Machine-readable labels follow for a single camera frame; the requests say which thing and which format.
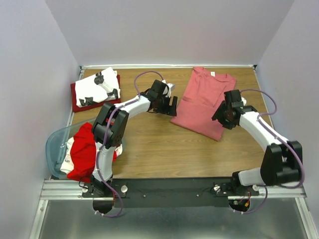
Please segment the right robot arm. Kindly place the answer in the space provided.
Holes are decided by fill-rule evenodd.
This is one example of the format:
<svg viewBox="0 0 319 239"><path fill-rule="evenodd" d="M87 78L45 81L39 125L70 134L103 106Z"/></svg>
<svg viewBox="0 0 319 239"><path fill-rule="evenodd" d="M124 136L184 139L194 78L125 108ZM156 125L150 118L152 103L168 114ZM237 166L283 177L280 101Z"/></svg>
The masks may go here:
<svg viewBox="0 0 319 239"><path fill-rule="evenodd" d="M246 103L240 90L225 92L224 101L212 116L212 120L218 121L226 129L236 126L245 129L264 151L259 168L232 174L229 189L235 195L241 195L248 186L253 185L295 189L302 186L305 180L302 145L277 133L262 116Z"/></svg>

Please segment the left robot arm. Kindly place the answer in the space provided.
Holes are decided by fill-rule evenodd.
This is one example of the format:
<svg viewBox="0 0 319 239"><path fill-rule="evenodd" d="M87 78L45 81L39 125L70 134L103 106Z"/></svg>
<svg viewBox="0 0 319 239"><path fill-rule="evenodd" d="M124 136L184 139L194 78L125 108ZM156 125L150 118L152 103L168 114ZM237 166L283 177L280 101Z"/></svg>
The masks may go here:
<svg viewBox="0 0 319 239"><path fill-rule="evenodd" d="M174 88L175 84L166 80L155 80L151 88L128 101L102 106L92 126L97 155L90 183L98 196L107 196L111 191L108 181L113 176L113 155L122 143L128 120L150 111L175 117L177 97L171 95Z"/></svg>

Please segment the pink polo shirt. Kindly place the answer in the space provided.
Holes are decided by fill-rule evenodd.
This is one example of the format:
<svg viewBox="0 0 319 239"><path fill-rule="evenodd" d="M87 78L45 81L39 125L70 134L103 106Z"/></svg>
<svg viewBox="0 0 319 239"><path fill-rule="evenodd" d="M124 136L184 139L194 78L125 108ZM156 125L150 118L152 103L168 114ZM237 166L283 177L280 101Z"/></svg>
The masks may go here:
<svg viewBox="0 0 319 239"><path fill-rule="evenodd" d="M212 75L203 67L194 67L187 87L170 122L220 141L224 128L212 116L224 100L224 92L235 88L236 78L229 74Z"/></svg>

